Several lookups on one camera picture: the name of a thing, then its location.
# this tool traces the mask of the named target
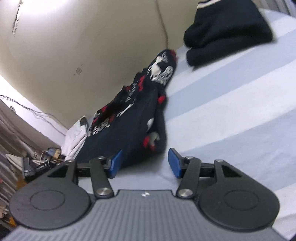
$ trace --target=striped bed sheet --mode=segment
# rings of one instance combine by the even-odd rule
[[[166,152],[121,170],[118,189],[171,189],[170,147],[212,163],[221,158],[271,189],[281,204],[274,229],[296,233],[296,19],[262,10],[276,36],[201,68],[189,67],[183,46],[167,88]],[[89,179],[79,185],[92,192]]]

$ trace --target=circular mount plate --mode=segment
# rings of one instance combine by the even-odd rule
[[[88,193],[62,178],[47,178],[17,191],[9,208],[13,218],[32,229],[58,229],[81,218],[90,206]]]
[[[256,181],[241,178],[227,178],[207,188],[198,205],[210,221],[241,232],[268,227],[279,212],[275,194]]]

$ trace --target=cable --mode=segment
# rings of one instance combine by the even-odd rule
[[[26,106],[24,106],[24,105],[22,105],[22,104],[20,104],[19,102],[17,102],[16,100],[14,100],[14,99],[12,99],[12,98],[10,98],[10,97],[8,97],[8,96],[5,96],[5,95],[0,95],[0,98],[4,98],[4,99],[7,99],[7,100],[10,100],[10,101],[12,101],[12,102],[14,102],[14,103],[16,103],[16,104],[18,104],[18,105],[20,105],[21,107],[23,107],[23,108],[25,108],[25,109],[27,109],[27,110],[31,110],[31,111],[33,111],[33,112],[35,112],[35,113],[40,113],[40,114],[45,114],[45,115],[50,115],[50,116],[52,116],[53,118],[55,118],[63,127],[65,127],[66,129],[67,129],[67,127],[62,123],[62,122],[60,122],[53,114],[51,114],[51,113],[46,113],[46,112],[40,112],[40,111],[36,111],[36,110],[33,110],[33,109],[31,109],[31,108],[29,108],[29,107],[26,107]]]
[[[63,159],[56,159],[56,160],[53,160],[53,161],[50,161],[50,162],[56,162],[56,161],[60,161],[60,162],[64,162],[65,160],[63,160]]]
[[[168,49],[168,32],[166,30],[165,23],[163,21],[163,17],[162,17],[161,11],[160,11],[158,0],[155,0],[155,4],[156,4],[156,10],[157,10],[157,13],[159,16],[159,20],[160,20],[161,26],[163,28],[163,33],[165,35],[165,48]]]
[[[43,116],[39,115],[39,114],[45,114],[45,115],[50,115],[52,117],[54,117],[61,125],[63,125],[66,129],[67,127],[61,123],[53,114],[50,114],[50,113],[46,113],[46,112],[40,112],[40,111],[36,111],[36,110],[33,110],[29,107],[26,107],[22,104],[20,104],[19,102],[17,102],[16,100],[10,98],[10,97],[7,97],[5,95],[0,95],[0,98],[3,98],[3,99],[6,99],[6,100],[9,100],[9,101],[12,101],[18,105],[20,105],[21,107],[25,108],[26,110],[29,110],[30,112],[33,113],[33,115],[35,116],[36,119],[39,119],[39,120],[44,120],[46,123],[50,124],[57,132],[59,132],[60,134],[62,134],[63,136],[65,136],[64,133],[62,133],[61,131],[59,131],[52,123],[50,123],[47,119],[45,119]]]

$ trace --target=metal pivot bolt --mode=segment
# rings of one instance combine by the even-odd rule
[[[112,193],[111,189],[109,188],[99,188],[96,193],[100,196],[107,196]]]
[[[180,197],[190,197],[193,194],[193,191],[187,188],[181,189],[178,191]]]

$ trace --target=fabric bundle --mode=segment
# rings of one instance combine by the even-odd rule
[[[76,161],[86,163],[98,156],[111,157],[120,152],[121,164],[128,165],[138,154],[164,151],[165,87],[175,68],[176,53],[167,49],[137,73],[130,86],[124,86],[109,104],[95,113]]]
[[[65,160],[75,158],[85,142],[88,124],[81,122],[84,119],[86,119],[85,116],[78,120],[66,133],[64,144],[61,147]]]
[[[251,0],[200,2],[185,31],[187,62],[200,66],[236,51],[272,41],[272,31]]]

